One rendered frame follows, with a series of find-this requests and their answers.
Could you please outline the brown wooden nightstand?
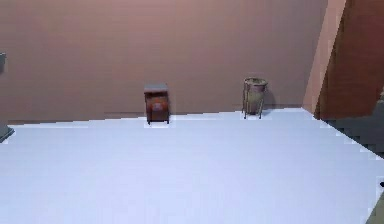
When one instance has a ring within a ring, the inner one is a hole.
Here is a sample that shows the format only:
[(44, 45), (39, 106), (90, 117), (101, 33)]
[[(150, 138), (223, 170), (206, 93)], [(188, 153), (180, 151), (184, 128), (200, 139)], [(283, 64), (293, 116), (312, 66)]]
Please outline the brown wooden nightstand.
[(168, 86), (165, 83), (144, 86), (147, 123), (170, 122)]

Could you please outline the brown wooden door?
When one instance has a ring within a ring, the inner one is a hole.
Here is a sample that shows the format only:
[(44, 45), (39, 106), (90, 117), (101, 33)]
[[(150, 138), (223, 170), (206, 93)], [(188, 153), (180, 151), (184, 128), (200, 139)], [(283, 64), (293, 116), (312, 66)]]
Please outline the brown wooden door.
[(314, 116), (368, 116), (383, 88), (384, 0), (346, 0)]

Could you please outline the grey furniture piece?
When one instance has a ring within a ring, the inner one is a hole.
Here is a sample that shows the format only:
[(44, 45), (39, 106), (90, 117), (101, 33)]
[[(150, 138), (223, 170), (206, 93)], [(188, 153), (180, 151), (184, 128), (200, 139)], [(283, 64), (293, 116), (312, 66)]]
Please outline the grey furniture piece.
[[(0, 52), (0, 76), (5, 72), (7, 54)], [(15, 130), (8, 126), (5, 120), (0, 119), (0, 143), (3, 143), (8, 137), (12, 136)]]

